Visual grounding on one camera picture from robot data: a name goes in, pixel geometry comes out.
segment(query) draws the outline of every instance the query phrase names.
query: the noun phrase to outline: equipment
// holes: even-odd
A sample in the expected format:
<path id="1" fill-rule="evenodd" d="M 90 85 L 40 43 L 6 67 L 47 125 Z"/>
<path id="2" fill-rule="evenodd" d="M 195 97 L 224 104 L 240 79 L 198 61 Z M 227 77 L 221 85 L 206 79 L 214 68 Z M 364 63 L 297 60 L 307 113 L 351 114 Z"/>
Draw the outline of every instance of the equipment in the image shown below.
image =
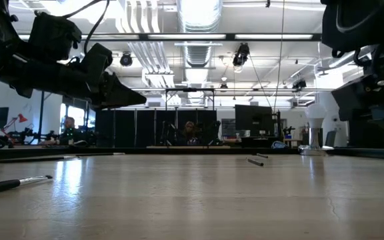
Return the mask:
<path id="1" fill-rule="evenodd" d="M 247 56 L 250 54 L 250 48 L 248 47 L 248 43 L 241 43 L 239 46 L 235 57 L 233 58 L 233 65 L 236 67 L 240 67 L 245 64 L 248 60 Z"/>
<path id="2" fill-rule="evenodd" d="M 251 130 L 258 135 L 260 130 L 266 135 L 274 135 L 274 124 L 272 120 L 272 108 L 235 105 L 235 128 L 236 130 Z"/>
<path id="3" fill-rule="evenodd" d="M 131 58 L 130 52 L 123 53 L 123 56 L 121 57 L 121 60 L 119 61 L 121 66 L 124 67 L 130 67 L 133 64 L 133 59 Z"/>
<path id="4" fill-rule="evenodd" d="M 384 129 L 384 1 L 322 0 L 322 42 L 334 57 L 355 51 L 354 62 L 364 76 L 334 90 L 342 121 L 365 119 Z M 362 47 L 371 45 L 372 60 L 362 61 Z"/>
<path id="5" fill-rule="evenodd" d="M 89 38 L 100 21 L 85 42 L 82 61 L 74 57 L 66 65 L 57 62 L 68 59 L 71 48 L 78 48 L 82 38 L 81 31 L 67 18 L 99 1 L 62 17 L 36 11 L 30 38 L 25 42 L 11 24 L 18 19 L 9 14 L 9 0 L 0 0 L 0 81 L 23 97 L 30 98 L 38 89 L 90 101 L 94 109 L 146 103 L 144 96 L 105 71 L 113 60 L 110 50 L 96 43 L 87 52 Z"/>

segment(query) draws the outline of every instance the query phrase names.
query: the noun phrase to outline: fluorescent light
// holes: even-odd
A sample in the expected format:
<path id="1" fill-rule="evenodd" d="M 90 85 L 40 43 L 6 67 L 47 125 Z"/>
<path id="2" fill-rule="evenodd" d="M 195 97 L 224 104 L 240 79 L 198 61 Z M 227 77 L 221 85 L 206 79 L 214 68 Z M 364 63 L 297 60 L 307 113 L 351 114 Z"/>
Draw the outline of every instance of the fluorescent light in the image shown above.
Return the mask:
<path id="1" fill-rule="evenodd" d="M 148 89 L 131 89 L 134 91 L 165 91 L 165 89 L 162 88 L 148 88 Z"/>
<path id="2" fill-rule="evenodd" d="M 176 47 L 216 47 L 223 46 L 222 43 L 174 43 Z"/>
<path id="3" fill-rule="evenodd" d="M 88 35 L 82 35 L 82 40 L 86 40 Z M 136 34 L 93 34 L 91 36 L 93 41 L 116 41 L 116 40 L 139 40 L 139 36 Z"/>
<path id="4" fill-rule="evenodd" d="M 236 34 L 235 39 L 248 40 L 248 39 L 263 39 L 263 40 L 304 40 L 312 39 L 312 34 Z"/>
<path id="5" fill-rule="evenodd" d="M 150 34 L 149 39 L 152 40 L 168 40 L 168 39 L 225 39 L 225 34 Z"/>

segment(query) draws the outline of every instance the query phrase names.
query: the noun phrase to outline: black curtain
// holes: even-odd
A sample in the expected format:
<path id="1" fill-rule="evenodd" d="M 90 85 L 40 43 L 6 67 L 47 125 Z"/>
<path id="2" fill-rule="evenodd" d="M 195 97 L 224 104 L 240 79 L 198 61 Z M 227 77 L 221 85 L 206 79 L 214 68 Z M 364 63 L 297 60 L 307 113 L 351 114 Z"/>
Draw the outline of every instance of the black curtain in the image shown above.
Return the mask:
<path id="1" fill-rule="evenodd" d="M 204 129 L 217 121 L 217 112 L 216 111 L 198 111 L 198 123 L 202 123 Z"/>
<path id="2" fill-rule="evenodd" d="M 197 124 L 197 114 L 196 110 L 178 110 L 177 111 L 177 128 L 180 131 L 185 129 L 185 125 L 188 121 L 191 121 L 193 124 Z"/>
<path id="3" fill-rule="evenodd" d="M 134 147 L 134 111 L 115 112 L 115 147 Z"/>
<path id="4" fill-rule="evenodd" d="M 163 122 L 168 121 L 175 125 L 175 111 L 157 111 L 157 145 L 160 144 L 161 134 L 163 131 Z"/>
<path id="5" fill-rule="evenodd" d="M 137 111 L 137 141 L 136 147 L 155 145 L 154 139 L 154 115 L 153 111 Z"/>
<path id="6" fill-rule="evenodd" d="M 98 147 L 113 147 L 115 111 L 96 111 L 96 136 Z"/>

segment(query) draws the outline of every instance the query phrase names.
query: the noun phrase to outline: desk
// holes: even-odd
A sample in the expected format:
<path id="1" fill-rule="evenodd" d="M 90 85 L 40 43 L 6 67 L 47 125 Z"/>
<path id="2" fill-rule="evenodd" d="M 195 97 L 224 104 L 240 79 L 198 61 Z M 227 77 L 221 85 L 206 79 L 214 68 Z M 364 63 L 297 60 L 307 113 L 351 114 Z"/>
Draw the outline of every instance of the desk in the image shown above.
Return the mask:
<path id="1" fill-rule="evenodd" d="M 0 239 L 384 239 L 384 160 L 246 157 L 0 164 L 0 181 L 54 176 L 0 192 Z"/>
<path id="2" fill-rule="evenodd" d="M 302 139 L 284 139 L 284 143 L 287 144 L 289 147 L 293 147 L 293 142 L 296 142 L 297 147 L 300 146 Z"/>

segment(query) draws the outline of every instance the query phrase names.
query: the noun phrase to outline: black cable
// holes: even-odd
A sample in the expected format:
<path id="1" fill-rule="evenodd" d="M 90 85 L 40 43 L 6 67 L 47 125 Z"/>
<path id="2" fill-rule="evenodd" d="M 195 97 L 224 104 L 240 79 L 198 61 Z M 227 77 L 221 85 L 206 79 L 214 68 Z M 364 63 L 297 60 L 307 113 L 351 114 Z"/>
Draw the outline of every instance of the black cable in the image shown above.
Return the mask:
<path id="1" fill-rule="evenodd" d="M 87 54 L 88 42 L 90 41 L 90 38 L 93 35 L 94 31 L 96 31 L 97 27 L 100 25 L 100 22 L 105 17 L 106 10 L 109 7 L 110 2 L 111 2 L 111 0 L 106 0 L 106 7 L 105 7 L 105 10 L 103 11 L 103 14 L 100 16 L 99 20 L 97 20 L 96 24 L 94 24 L 93 28 L 91 29 L 90 33 L 88 34 L 87 39 L 85 40 L 85 43 L 84 43 L 84 54 Z"/>
<path id="2" fill-rule="evenodd" d="M 384 12 L 384 1 L 383 1 L 382 6 L 380 6 L 376 10 L 372 11 L 370 14 L 368 14 L 368 16 L 366 16 L 366 18 L 361 20 L 359 23 L 357 23 L 353 26 L 350 26 L 350 27 L 346 27 L 343 25 L 343 22 L 342 22 L 343 2 L 344 2 L 344 0 L 339 1 L 338 5 L 337 5 L 337 16 L 336 16 L 336 18 L 337 18 L 336 19 L 336 27 L 337 27 L 337 30 L 339 30 L 339 32 L 341 32 L 341 33 L 350 33 L 352 31 L 357 31 L 359 29 L 362 29 L 362 28 L 366 27 L 366 25 L 371 24 L 371 22 L 374 21 L 376 19 L 376 17 L 378 17 L 380 14 L 382 14 Z"/>
<path id="3" fill-rule="evenodd" d="M 94 4 L 96 4 L 96 3 L 100 2 L 100 1 L 103 1 L 103 0 L 93 0 L 90 3 L 88 3 L 87 5 L 85 5 L 84 7 L 74 11 L 73 13 L 66 14 L 63 17 L 64 18 L 70 18 L 70 17 L 74 16 L 75 14 L 81 12 L 82 10 L 84 10 L 84 9 L 86 9 L 86 8 L 92 6 L 92 5 L 94 5 Z M 100 16 L 99 20 L 97 20 L 96 24 L 94 24 L 93 28 L 91 29 L 90 33 L 88 34 L 87 39 L 85 40 L 85 44 L 84 44 L 84 54 L 87 54 L 88 42 L 90 42 L 91 36 L 93 35 L 94 31 L 96 31 L 97 27 L 100 25 L 100 22 L 105 17 L 106 10 L 109 7 L 110 2 L 111 2 L 111 0 L 106 0 L 106 7 L 105 7 L 105 10 L 103 11 L 103 14 Z"/>
<path id="4" fill-rule="evenodd" d="M 87 8 L 90 7 L 90 6 L 93 6 L 94 4 L 96 4 L 96 3 L 100 2 L 100 1 L 102 1 L 102 0 L 92 0 L 91 2 L 89 2 L 89 3 L 88 3 L 87 5 L 85 5 L 84 7 L 82 7 L 82 8 L 80 8 L 80 9 L 74 11 L 73 13 L 66 14 L 66 15 L 64 15 L 63 17 L 64 17 L 64 18 L 70 18 L 70 17 L 74 16 L 75 14 L 80 13 L 81 11 L 87 9 Z"/>
<path id="5" fill-rule="evenodd" d="M 361 53 L 361 49 L 358 48 L 355 50 L 355 54 L 353 55 L 353 62 L 358 66 L 358 67 L 369 67 L 371 65 L 370 61 L 361 61 L 359 59 L 359 54 Z"/>

